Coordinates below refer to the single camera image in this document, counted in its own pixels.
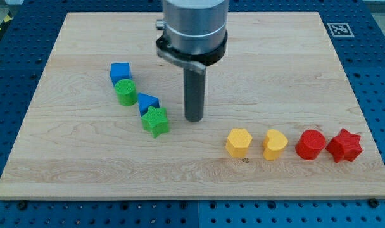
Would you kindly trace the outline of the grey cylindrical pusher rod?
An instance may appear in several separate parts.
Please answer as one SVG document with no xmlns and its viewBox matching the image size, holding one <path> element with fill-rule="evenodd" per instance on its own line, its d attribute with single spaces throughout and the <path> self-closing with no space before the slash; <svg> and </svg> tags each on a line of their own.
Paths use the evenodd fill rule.
<svg viewBox="0 0 385 228">
<path fill-rule="evenodd" d="M 184 115 L 189 122 L 198 122 L 204 115 L 205 75 L 183 69 Z"/>
</svg>

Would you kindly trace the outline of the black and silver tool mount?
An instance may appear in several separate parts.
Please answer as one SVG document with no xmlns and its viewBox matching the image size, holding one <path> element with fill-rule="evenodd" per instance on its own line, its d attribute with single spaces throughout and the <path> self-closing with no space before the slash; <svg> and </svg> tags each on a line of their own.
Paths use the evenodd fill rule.
<svg viewBox="0 0 385 228">
<path fill-rule="evenodd" d="M 160 58 L 185 70 L 193 71 L 199 75 L 206 73 L 206 68 L 222 59 L 226 52 L 228 33 L 213 51 L 204 54 L 186 54 L 171 46 L 169 40 L 162 35 L 156 40 L 156 52 Z"/>
</svg>

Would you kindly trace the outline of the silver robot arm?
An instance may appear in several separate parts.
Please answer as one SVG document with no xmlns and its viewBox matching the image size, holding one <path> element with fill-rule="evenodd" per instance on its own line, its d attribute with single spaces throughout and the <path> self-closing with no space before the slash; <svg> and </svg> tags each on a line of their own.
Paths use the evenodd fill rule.
<svg viewBox="0 0 385 228">
<path fill-rule="evenodd" d="M 228 39 L 226 0 L 163 0 L 156 28 L 157 55 L 184 71 L 184 115 L 203 118 L 206 68 L 225 54 Z"/>
</svg>

